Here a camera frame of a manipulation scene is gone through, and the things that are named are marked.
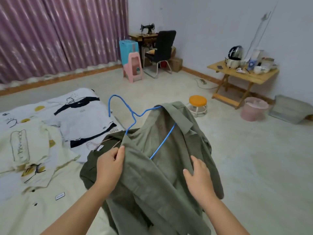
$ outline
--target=electric cord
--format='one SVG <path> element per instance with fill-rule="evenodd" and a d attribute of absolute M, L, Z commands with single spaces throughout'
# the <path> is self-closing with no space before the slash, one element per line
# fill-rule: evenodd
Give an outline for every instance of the electric cord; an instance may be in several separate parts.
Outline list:
<path fill-rule="evenodd" d="M 201 89 L 204 89 L 204 90 L 212 90 L 212 89 L 217 88 L 217 86 L 216 86 L 216 87 L 212 87 L 212 88 L 204 88 L 204 87 L 200 87 L 200 86 L 199 86 L 199 81 L 198 81 L 198 80 L 200 80 L 200 79 L 199 79 L 199 78 L 195 78 L 195 81 L 197 82 L 198 87 L 199 87 L 199 88 L 201 88 Z"/>

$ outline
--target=human hand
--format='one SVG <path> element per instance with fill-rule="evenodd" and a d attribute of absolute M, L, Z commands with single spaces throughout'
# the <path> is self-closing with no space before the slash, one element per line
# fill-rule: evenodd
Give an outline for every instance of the human hand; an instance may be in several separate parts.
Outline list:
<path fill-rule="evenodd" d="M 102 154 L 97 160 L 97 179 L 95 186 L 104 197 L 115 188 L 123 170 L 125 147 L 113 148 Z"/>
<path fill-rule="evenodd" d="M 184 177 L 190 193 L 203 207 L 208 199 L 217 198 L 217 196 L 206 164 L 194 156 L 191 156 L 191 160 L 194 163 L 194 175 L 192 176 L 187 169 L 184 169 Z"/>

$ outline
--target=wooden baseboard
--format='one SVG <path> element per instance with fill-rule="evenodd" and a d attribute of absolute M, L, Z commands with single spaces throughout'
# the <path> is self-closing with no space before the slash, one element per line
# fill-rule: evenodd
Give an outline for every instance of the wooden baseboard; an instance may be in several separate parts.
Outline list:
<path fill-rule="evenodd" d="M 200 73 L 200 72 L 195 71 L 195 70 L 192 70 L 192 69 L 190 69 L 190 68 L 182 67 L 182 70 L 185 71 L 185 72 L 187 72 L 187 73 L 190 73 L 190 74 L 192 74 L 192 75 L 195 75 L 195 76 L 197 76 L 197 77 L 201 77 L 201 78 L 203 78 L 203 79 L 206 79 L 206 80 L 208 80 L 208 81 L 210 81 L 210 82 L 213 82 L 213 83 L 216 83 L 216 84 L 220 84 L 220 83 L 221 83 L 221 80 L 220 80 L 220 79 L 217 79 L 217 78 L 211 77 L 211 76 L 209 76 L 209 75 Z M 229 88 L 233 88 L 233 89 L 235 89 L 235 90 L 238 90 L 238 91 L 240 91 L 240 92 L 246 92 L 246 89 L 243 89 L 243 88 L 238 87 L 238 86 L 236 86 L 236 85 L 233 85 L 233 84 L 231 84 L 231 83 L 228 83 L 228 87 L 229 87 Z M 266 96 L 260 95 L 260 94 L 258 94 L 258 93 L 256 93 L 256 92 L 250 92 L 250 94 L 251 94 L 253 97 L 256 97 L 256 98 L 259 98 L 259 99 L 262 99 L 262 100 L 266 101 L 266 102 L 267 102 L 268 104 L 270 104 L 270 105 L 273 105 L 273 104 L 275 103 L 275 100 L 273 100 L 273 99 L 271 99 L 271 98 L 268 98 L 268 97 L 266 97 Z M 308 116 L 306 117 L 306 119 L 307 119 L 307 120 L 310 120 L 310 121 L 313 121 L 313 115 L 308 115 Z"/>
<path fill-rule="evenodd" d="M 23 90 L 29 90 L 32 88 L 46 86 L 46 85 L 50 85 L 50 84 L 54 84 L 58 82 L 69 81 L 69 80 L 73 80 L 73 79 L 85 77 L 85 76 L 90 76 L 90 75 L 97 74 L 97 73 L 107 72 L 107 71 L 111 71 L 111 70 L 122 68 L 122 67 L 123 66 L 119 64 L 119 65 L 114 65 L 111 67 L 99 68 L 99 69 L 90 70 L 90 71 L 86 71 L 82 73 L 69 74 L 64 77 L 53 78 L 53 79 L 49 79 L 46 81 L 38 81 L 38 82 L 33 82 L 33 83 L 17 86 L 17 87 L 10 87 L 5 90 L 0 90 L 0 96 L 9 95 L 9 94 L 13 94 L 13 93 L 20 92 Z"/>

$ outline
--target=blue wire hanger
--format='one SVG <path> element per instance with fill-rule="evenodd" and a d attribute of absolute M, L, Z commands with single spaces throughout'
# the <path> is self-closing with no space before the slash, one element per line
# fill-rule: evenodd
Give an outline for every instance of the blue wire hanger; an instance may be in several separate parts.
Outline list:
<path fill-rule="evenodd" d="M 129 126 L 129 128 L 126 130 L 126 132 L 125 132 L 125 134 L 127 135 L 127 133 L 128 133 L 128 130 L 132 127 L 132 126 L 134 126 L 136 123 L 137 123 L 137 120 L 136 120 L 136 118 L 135 118 L 135 116 L 134 115 L 137 115 L 138 117 L 141 117 L 141 116 L 143 116 L 147 111 L 149 111 L 149 110 L 156 110 L 156 109 L 159 109 L 159 108 L 162 108 L 162 106 L 158 106 L 158 107 L 154 107 L 154 108 L 151 108 L 151 109 L 147 109 L 147 110 L 145 110 L 141 115 L 139 115 L 139 114 L 137 114 L 135 111 L 133 111 L 132 109 L 131 109 L 131 107 L 124 101 L 124 99 L 122 98 L 122 97 L 120 97 L 119 95 L 111 95 L 111 97 L 109 98 L 109 102 L 108 102 L 108 107 L 109 107 L 109 117 L 111 117 L 111 110 L 110 110 L 110 101 L 111 101 L 111 99 L 112 99 L 112 97 L 114 97 L 114 96 L 117 96 L 118 98 L 120 98 L 122 101 L 123 101 L 123 103 L 126 105 L 126 107 L 129 109 L 129 111 L 131 112 L 131 116 L 133 117 L 133 119 L 134 119 L 134 123 L 131 125 L 131 126 Z M 171 134 L 171 132 L 173 131 L 173 129 L 174 129 L 174 127 L 175 127 L 175 125 L 176 125 L 176 123 L 173 125 L 173 127 L 172 127 L 172 129 L 170 130 L 170 132 L 168 133 L 168 135 L 165 137 L 165 139 L 163 140 L 163 142 L 161 143 L 161 145 L 157 148 L 157 150 L 154 152 L 154 154 L 151 156 L 151 158 L 150 159 L 152 159 L 154 156 L 155 156 L 155 154 L 157 153 L 157 151 L 160 149 L 160 147 L 164 144 L 164 142 L 167 140 L 167 138 L 168 138 L 168 136 Z"/>

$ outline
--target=pink plastic stool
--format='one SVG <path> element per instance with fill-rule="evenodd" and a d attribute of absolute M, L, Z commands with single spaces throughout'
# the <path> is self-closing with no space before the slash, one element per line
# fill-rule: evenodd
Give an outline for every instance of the pink plastic stool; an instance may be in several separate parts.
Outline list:
<path fill-rule="evenodd" d="M 128 63 L 123 66 L 123 70 L 123 77 L 126 77 L 127 74 L 130 83 L 133 83 L 134 78 L 136 77 L 141 77 L 141 79 L 143 79 L 143 70 L 138 52 L 129 53 Z"/>
<path fill-rule="evenodd" d="M 245 105 L 240 116 L 246 121 L 256 121 L 263 116 L 263 113 L 267 108 L 267 102 L 259 98 L 248 97 L 245 99 Z"/>

